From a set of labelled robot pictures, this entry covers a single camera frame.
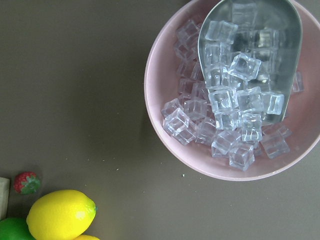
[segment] silver scoop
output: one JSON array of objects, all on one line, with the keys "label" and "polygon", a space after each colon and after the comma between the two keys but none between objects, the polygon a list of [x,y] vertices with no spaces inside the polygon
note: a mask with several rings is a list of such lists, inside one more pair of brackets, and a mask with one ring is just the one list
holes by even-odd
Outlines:
[{"label": "silver scoop", "polygon": [[[199,33],[198,56],[202,72],[204,66],[204,50],[210,21],[232,22],[232,3],[239,0],[222,0],[207,15]],[[302,45],[302,24],[300,16],[289,0],[255,0],[257,16],[255,30],[266,28],[278,30],[280,34],[276,55],[277,71],[272,76],[271,91],[283,94],[284,103],[280,115],[262,114],[265,124],[281,122],[288,106],[295,73],[299,62]]]}]

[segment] green fruit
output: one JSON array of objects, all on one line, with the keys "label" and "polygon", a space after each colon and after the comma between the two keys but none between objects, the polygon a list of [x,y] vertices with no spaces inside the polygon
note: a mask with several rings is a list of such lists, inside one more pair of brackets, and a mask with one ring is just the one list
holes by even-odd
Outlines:
[{"label": "green fruit", "polygon": [[0,221],[0,240],[35,240],[25,219],[8,217]]}]

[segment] bowl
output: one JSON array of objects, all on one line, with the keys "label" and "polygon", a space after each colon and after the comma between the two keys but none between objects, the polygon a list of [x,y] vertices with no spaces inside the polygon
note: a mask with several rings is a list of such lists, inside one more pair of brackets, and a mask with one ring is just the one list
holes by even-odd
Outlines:
[{"label": "bowl", "polygon": [[225,158],[211,157],[211,149],[202,144],[181,145],[163,129],[161,109],[166,102],[179,96],[180,60],[174,43],[176,29],[192,16],[204,18],[219,0],[193,0],[178,10],[155,39],[145,68],[144,98],[154,130],[167,149],[190,168],[212,178],[227,181],[253,181],[278,174],[306,156],[320,139],[320,24],[302,5],[291,0],[297,9],[303,29],[302,48],[297,70],[302,73],[304,91],[290,97],[289,117],[283,123],[293,132],[286,138],[290,152],[269,159],[265,153],[255,158],[246,171],[229,166]]}]

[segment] red strawberry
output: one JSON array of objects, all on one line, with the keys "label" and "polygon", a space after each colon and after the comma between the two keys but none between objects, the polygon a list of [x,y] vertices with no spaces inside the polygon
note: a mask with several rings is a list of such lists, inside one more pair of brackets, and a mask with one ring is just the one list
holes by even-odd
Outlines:
[{"label": "red strawberry", "polygon": [[40,187],[40,179],[32,171],[25,171],[14,178],[13,187],[19,194],[33,194]]}]

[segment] lemon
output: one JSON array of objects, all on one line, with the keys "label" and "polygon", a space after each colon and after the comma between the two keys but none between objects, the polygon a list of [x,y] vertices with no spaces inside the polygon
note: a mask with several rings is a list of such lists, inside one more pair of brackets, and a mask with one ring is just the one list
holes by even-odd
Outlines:
[{"label": "lemon", "polygon": [[36,240],[73,240],[92,223],[96,205],[77,190],[59,190],[39,198],[26,218]]},{"label": "lemon", "polygon": [[0,240],[35,240],[24,218],[8,217],[0,221]]},{"label": "lemon", "polygon": [[100,239],[95,236],[80,235],[76,237],[74,240],[100,240]]}]

